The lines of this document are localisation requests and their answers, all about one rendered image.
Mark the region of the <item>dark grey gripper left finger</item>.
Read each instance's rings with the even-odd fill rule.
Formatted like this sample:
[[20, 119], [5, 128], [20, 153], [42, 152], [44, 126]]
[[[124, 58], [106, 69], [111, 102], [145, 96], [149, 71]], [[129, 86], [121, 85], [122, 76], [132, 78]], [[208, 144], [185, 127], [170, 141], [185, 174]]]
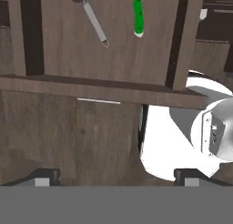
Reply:
[[59, 168], [38, 168], [26, 177], [1, 184], [1, 187], [58, 187], [60, 185]]

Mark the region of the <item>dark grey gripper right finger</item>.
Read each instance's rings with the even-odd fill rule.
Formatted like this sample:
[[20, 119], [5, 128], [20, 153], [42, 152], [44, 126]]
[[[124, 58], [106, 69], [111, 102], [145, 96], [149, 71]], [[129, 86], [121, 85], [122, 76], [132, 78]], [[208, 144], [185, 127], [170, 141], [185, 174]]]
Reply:
[[194, 168], [177, 168], [174, 170], [174, 185], [179, 187], [201, 187], [201, 186], [222, 186], [232, 187], [227, 182], [209, 178]]

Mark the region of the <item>brown wooden drawer front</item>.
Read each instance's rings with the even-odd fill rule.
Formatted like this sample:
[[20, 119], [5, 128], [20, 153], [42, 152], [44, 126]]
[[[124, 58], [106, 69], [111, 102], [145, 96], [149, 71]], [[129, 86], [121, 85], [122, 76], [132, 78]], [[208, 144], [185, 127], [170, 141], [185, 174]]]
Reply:
[[54, 168], [63, 186], [137, 186], [140, 106], [0, 92], [0, 182]]

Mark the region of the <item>white round object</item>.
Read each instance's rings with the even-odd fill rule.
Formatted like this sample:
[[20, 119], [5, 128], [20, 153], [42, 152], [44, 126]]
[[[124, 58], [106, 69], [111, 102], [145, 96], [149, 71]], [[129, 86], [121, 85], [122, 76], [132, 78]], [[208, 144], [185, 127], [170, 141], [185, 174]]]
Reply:
[[145, 171], [174, 181], [178, 168], [193, 168], [212, 177], [222, 164], [233, 163], [233, 90], [222, 82], [191, 70], [186, 88], [204, 96], [202, 109], [147, 109], [140, 160]]

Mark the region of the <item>dark wooden cupboards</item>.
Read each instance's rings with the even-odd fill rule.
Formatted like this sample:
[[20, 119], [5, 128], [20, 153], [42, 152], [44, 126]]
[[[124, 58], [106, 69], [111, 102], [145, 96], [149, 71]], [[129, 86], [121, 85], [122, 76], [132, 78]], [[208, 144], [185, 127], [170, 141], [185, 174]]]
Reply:
[[204, 0], [207, 16], [200, 21], [197, 39], [229, 43], [224, 71], [233, 74], [233, 0]]

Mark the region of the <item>grey metal strainer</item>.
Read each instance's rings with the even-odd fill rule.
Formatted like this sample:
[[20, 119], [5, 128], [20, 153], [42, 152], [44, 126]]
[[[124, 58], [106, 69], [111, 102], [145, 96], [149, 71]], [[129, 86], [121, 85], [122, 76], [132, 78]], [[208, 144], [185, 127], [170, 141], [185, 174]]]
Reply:
[[96, 17], [96, 14], [91, 6], [91, 4], [89, 4], [87, 2], [87, 0], [72, 0], [76, 3], [81, 3], [84, 7], [84, 10], [86, 12], [86, 15], [92, 25], [92, 27], [95, 29], [96, 31], [96, 35], [98, 36], [101, 44], [104, 46], [104, 47], [109, 47], [109, 41], [106, 37], [106, 34], [98, 20], [98, 18]]

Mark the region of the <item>green-handled knife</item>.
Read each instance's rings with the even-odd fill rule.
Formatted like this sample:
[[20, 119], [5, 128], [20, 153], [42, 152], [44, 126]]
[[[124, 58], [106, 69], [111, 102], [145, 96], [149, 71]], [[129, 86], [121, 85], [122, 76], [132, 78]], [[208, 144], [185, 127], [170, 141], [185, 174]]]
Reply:
[[132, 0], [134, 11], [134, 34], [141, 38], [145, 31], [143, 0]]

